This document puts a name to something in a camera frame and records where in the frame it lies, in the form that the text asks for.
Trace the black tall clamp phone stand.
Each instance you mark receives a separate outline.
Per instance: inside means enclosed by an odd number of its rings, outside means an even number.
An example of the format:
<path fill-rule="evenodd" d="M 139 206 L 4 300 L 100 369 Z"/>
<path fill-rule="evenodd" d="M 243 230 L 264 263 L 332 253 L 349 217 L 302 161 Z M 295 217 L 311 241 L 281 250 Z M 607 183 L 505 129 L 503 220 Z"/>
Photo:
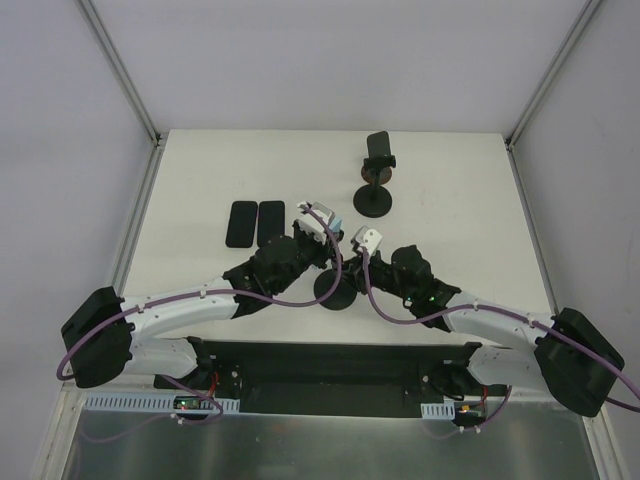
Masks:
<path fill-rule="evenodd" d="M 324 297 L 329 292 L 336 279 L 336 274 L 336 270 L 326 270 L 315 279 L 313 293 L 316 299 Z M 353 269 L 343 267 L 337 287 L 320 305 L 327 310 L 341 311 L 350 307 L 358 294 L 359 290 Z"/>

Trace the light blue phone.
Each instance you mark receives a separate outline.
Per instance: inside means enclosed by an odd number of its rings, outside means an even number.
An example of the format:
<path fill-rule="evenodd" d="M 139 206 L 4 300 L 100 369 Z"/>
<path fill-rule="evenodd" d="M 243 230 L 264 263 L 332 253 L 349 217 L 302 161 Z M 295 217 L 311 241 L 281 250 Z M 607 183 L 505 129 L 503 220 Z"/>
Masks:
<path fill-rule="evenodd" d="M 329 227 L 335 235 L 338 235 L 342 231 L 342 218 L 334 215 L 330 220 Z"/>

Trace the black phone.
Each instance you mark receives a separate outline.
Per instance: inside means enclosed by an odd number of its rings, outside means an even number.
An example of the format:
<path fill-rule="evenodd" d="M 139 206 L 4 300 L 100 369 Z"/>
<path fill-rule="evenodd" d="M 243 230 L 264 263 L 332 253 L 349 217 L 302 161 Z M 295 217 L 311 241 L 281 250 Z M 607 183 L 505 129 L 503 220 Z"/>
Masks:
<path fill-rule="evenodd" d="M 231 204 L 225 245 L 228 248 L 250 248 L 254 243 L 258 203 L 234 201 Z"/>
<path fill-rule="evenodd" d="M 285 231 L 285 202 L 282 200 L 262 201 L 258 205 L 257 246 L 262 248 Z"/>

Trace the black round base phone stand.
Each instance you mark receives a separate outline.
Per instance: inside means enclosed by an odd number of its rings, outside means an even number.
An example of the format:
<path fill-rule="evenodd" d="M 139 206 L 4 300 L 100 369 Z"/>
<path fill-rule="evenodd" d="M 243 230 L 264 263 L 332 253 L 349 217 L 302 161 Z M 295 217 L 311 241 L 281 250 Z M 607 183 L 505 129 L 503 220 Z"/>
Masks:
<path fill-rule="evenodd" d="M 392 208 L 390 192 L 382 186 L 382 172 L 396 166 L 394 155 L 366 158 L 365 170 L 373 176 L 373 182 L 360 187 L 353 197 L 356 211 L 367 218 L 381 218 Z"/>

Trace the brown base metal phone stand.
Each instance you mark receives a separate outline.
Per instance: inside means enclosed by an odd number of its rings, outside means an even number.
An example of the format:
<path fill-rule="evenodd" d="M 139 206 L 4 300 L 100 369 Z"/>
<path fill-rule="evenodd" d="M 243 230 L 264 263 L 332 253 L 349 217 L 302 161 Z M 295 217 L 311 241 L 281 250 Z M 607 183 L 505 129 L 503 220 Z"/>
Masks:
<path fill-rule="evenodd" d="M 375 171 L 367 166 L 367 161 L 370 158 L 392 156 L 389 133 L 387 131 L 380 131 L 368 135 L 366 145 L 368 156 L 363 160 L 361 176 L 366 183 L 373 184 Z"/>

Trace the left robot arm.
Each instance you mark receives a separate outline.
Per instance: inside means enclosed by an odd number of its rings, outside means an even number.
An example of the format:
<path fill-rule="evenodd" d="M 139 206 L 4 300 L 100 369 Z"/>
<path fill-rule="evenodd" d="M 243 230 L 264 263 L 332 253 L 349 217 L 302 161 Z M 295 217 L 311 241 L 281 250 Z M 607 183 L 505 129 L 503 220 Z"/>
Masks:
<path fill-rule="evenodd" d="M 337 226 L 318 232 L 302 220 L 293 231 L 271 239 L 222 276 L 184 291 L 122 298 L 113 287 L 95 290 L 61 328 L 67 353 L 57 378 L 94 388 L 122 374 L 154 375 L 204 387 L 212 363 L 202 340 L 172 338 L 170 332 L 253 315 L 270 305 L 294 307 L 279 294 L 310 267 L 337 263 L 344 234 Z"/>

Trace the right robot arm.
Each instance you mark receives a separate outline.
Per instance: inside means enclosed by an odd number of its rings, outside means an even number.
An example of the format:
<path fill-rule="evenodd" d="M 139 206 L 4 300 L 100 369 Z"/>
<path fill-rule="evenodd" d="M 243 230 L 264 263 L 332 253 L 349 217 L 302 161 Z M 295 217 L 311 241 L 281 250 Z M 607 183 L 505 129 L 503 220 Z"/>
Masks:
<path fill-rule="evenodd" d="M 519 386 L 594 417 L 624 368 L 622 356 L 583 313 L 532 313 L 482 300 L 435 277 L 414 245 L 397 249 L 390 261 L 357 248 L 343 262 L 341 279 L 390 323 L 397 320 L 377 304 L 377 290 L 401 300 L 410 314 L 407 325 L 482 339 L 468 360 L 450 369 L 451 385 L 461 394 L 483 385 Z"/>

